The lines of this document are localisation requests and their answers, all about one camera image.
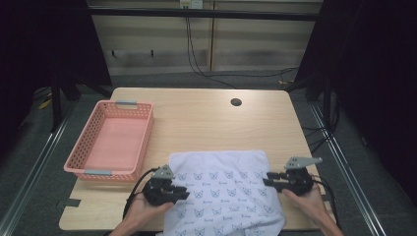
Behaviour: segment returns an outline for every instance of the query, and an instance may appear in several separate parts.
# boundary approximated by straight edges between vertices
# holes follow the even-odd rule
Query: wooden table
[[[233,98],[240,106],[231,104]],[[278,90],[118,88],[113,100],[154,104],[154,123],[142,168],[145,172],[168,162],[177,151],[262,149],[272,171],[284,171],[288,158],[311,156],[288,93]],[[309,172],[318,174],[315,166]],[[63,230],[113,229],[122,218],[133,183],[77,180],[59,222]],[[317,229],[297,207],[279,195],[287,219],[286,230]],[[144,230],[161,231],[163,216]]]

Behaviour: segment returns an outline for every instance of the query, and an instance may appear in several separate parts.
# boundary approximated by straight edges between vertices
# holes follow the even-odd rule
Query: white cloth
[[[164,236],[269,236],[284,226],[277,192],[263,182],[263,151],[179,152],[169,166],[190,196],[165,214]]]

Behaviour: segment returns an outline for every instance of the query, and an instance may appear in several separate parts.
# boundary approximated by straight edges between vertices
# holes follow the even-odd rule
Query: basket handle
[[[117,105],[138,105],[136,100],[116,100]]]
[[[111,170],[94,170],[94,169],[86,169],[84,174],[87,175],[111,175]]]

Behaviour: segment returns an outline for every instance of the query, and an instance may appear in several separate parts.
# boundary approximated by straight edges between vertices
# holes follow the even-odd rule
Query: pink plastic basket
[[[153,123],[152,110],[149,103],[99,101],[64,170],[83,180],[137,181]]]

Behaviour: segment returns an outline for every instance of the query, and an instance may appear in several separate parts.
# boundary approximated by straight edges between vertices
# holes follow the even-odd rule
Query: round hole
[[[230,103],[232,103],[234,106],[240,106],[242,105],[242,100],[239,98],[233,98],[230,100]]]

